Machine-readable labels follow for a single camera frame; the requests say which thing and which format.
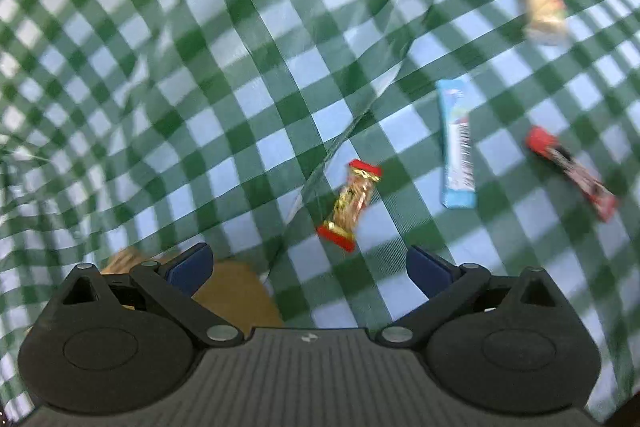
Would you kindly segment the green checkered cloth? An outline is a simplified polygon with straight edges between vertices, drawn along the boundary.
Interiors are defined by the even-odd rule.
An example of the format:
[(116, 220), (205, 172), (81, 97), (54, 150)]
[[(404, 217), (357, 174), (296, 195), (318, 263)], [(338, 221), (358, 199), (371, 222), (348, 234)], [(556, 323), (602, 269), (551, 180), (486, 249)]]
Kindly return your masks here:
[[(282, 319), (377, 329), (422, 303), (414, 244), (546, 269), (597, 343), (588, 407), (639, 389), (639, 0), (1, 0), (1, 402), (34, 406), (17, 351), (79, 262), (206, 242)], [(476, 206), (442, 205), (436, 82), (464, 79)], [(526, 145), (543, 127), (616, 196), (603, 222)], [(383, 174), (348, 253), (320, 237), (360, 159)]]

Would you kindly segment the small red snack stick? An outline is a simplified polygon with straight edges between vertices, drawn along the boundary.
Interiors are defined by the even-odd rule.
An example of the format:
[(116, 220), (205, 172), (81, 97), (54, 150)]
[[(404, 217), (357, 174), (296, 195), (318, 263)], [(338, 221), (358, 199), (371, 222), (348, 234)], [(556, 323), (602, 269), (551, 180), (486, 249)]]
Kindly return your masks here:
[(543, 127), (534, 126), (526, 136), (526, 145), (538, 156), (552, 162), (579, 188), (601, 221), (606, 222), (613, 217), (617, 207), (616, 196), (555, 135)]

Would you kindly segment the open cardboard box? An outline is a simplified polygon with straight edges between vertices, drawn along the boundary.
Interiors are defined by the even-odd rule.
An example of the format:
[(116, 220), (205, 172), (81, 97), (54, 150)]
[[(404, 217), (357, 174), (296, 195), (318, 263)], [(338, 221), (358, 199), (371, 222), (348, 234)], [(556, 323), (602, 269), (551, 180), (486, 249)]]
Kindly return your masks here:
[[(135, 266), (156, 259), (143, 258), (140, 251), (127, 247), (108, 259), (101, 270), (103, 275), (128, 274)], [(222, 260), (213, 268), (208, 280), (195, 291), (192, 299), (203, 308), (241, 329), (245, 336), (250, 335), (254, 327), (283, 327), (284, 323), (278, 307), (272, 302), (267, 289), (258, 275), (245, 262)], [(134, 305), (134, 299), (127, 303), (130, 307), (145, 306), (156, 314), (167, 313), (142, 299), (140, 305)]]

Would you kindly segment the clear nut bar packet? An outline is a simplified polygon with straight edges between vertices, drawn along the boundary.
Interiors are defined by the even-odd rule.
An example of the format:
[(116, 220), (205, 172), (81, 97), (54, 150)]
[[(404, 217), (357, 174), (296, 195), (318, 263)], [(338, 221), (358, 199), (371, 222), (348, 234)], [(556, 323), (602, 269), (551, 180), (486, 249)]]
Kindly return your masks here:
[(564, 0), (523, 0), (524, 34), (539, 43), (554, 46), (566, 39), (566, 7)]

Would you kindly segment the light blue snack stick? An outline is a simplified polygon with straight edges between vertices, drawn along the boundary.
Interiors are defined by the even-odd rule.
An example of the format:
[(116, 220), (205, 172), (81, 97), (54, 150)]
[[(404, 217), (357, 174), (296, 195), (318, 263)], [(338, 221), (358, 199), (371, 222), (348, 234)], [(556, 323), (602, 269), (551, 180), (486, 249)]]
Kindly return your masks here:
[(442, 128), (442, 205), (449, 209), (476, 206), (468, 83), (464, 79), (436, 82)]

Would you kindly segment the small red gold candy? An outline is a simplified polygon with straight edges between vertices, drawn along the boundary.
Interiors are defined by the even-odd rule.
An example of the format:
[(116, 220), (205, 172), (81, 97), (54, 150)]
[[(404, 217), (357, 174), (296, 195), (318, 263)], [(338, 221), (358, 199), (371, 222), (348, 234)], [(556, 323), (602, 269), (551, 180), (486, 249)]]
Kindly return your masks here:
[(351, 253), (356, 246), (355, 230), (363, 210), (381, 180), (380, 167), (353, 159), (348, 164), (346, 183), (342, 186), (329, 217), (317, 228), (320, 237)]

